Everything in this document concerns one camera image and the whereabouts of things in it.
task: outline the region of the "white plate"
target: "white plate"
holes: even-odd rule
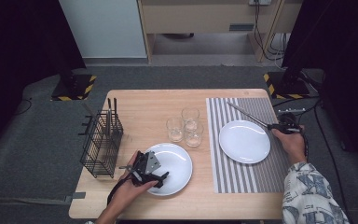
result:
[[[146,152],[148,151],[154,151],[161,163],[161,167],[153,172],[154,175],[164,175],[166,172],[170,172],[160,189],[151,188],[148,192],[158,196],[166,196],[184,188],[193,173],[193,162],[188,153],[182,147],[171,143],[154,145]]]
[[[219,134],[223,151],[234,161],[257,163],[269,154],[269,136],[264,130],[247,120],[234,120],[227,123]]]

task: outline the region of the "vent grille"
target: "vent grille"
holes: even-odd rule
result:
[[[253,23],[231,23],[229,25],[229,31],[253,31]]]

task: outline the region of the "black wire rack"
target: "black wire rack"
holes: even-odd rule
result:
[[[85,141],[80,162],[95,178],[101,175],[110,175],[113,178],[124,133],[123,126],[115,110],[112,110],[112,113],[101,110],[96,116],[86,118],[89,118],[89,122],[83,124],[87,128],[81,134],[85,135]]]

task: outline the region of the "clear glass cup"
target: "clear glass cup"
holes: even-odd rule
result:
[[[193,132],[197,129],[199,123],[200,112],[197,108],[186,107],[182,110],[182,119],[185,123],[185,131]]]
[[[172,142],[180,142],[184,138],[184,122],[182,118],[170,118],[167,120],[168,138]]]
[[[197,147],[202,141],[203,126],[201,123],[197,124],[197,128],[191,132],[185,132],[186,144],[190,147]]]

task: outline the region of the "patterned sleeve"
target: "patterned sleeve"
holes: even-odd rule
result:
[[[310,163],[289,168],[284,179],[283,223],[350,223],[330,184]]]

